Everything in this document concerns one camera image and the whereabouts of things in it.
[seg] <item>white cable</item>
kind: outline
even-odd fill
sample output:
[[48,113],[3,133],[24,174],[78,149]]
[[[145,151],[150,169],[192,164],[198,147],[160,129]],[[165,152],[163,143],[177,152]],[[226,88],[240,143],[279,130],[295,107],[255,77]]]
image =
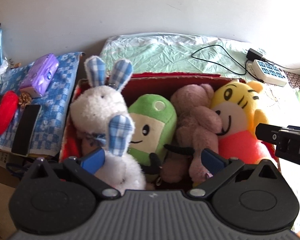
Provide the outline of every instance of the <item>white cable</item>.
[[283,68],[283,69],[289,69],[289,70],[300,70],[300,67],[299,68],[288,68],[288,67],[284,67],[284,66],[281,66],[281,65],[279,65],[279,64],[277,64],[277,63],[274,63],[273,61],[270,61],[270,60],[267,60],[267,59],[265,59],[267,62],[271,62],[271,63],[273,63],[273,64],[275,64],[275,65],[277,65],[277,66],[279,66],[279,67],[281,67],[281,68]]

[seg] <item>white circle on green plush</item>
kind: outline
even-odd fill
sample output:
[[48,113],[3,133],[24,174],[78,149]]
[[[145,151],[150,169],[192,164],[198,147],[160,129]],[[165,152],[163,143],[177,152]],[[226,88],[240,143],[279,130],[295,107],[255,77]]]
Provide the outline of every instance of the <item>white circle on green plush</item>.
[[162,101],[156,101],[154,103],[154,108],[157,110],[157,111],[162,111],[166,108],[166,104]]

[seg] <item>blue plaid ear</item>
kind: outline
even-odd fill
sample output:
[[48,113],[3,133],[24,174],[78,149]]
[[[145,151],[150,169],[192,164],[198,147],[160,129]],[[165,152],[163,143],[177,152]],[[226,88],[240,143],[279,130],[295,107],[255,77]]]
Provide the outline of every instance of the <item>blue plaid ear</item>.
[[129,116],[116,115],[109,122],[108,150],[115,156],[122,156],[128,149],[134,132],[134,123]]
[[109,77],[109,86],[119,92],[128,83],[133,73],[133,67],[129,60],[120,59],[114,63],[111,75]]
[[91,87],[104,86],[106,81],[106,64],[98,56],[87,58],[84,62],[89,85]]

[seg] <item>embroidered eye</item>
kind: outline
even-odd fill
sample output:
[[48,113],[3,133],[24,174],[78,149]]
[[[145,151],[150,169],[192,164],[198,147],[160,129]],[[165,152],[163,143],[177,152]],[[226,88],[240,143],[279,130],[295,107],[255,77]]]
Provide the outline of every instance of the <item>embroidered eye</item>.
[[228,88],[225,93],[223,94],[223,97],[225,98],[225,101],[228,101],[232,96],[232,89]]
[[142,128],[142,134],[144,135],[144,136],[147,136],[148,134],[149,134],[149,132],[150,132],[150,127],[149,127],[149,125],[145,125],[143,128]]

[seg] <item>purple box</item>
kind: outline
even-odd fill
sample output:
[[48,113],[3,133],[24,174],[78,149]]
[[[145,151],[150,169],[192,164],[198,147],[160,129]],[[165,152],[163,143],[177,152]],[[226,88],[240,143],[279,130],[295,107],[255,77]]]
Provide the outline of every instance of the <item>purple box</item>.
[[52,53],[38,58],[22,81],[20,92],[29,93],[32,98],[42,97],[58,66],[59,61]]

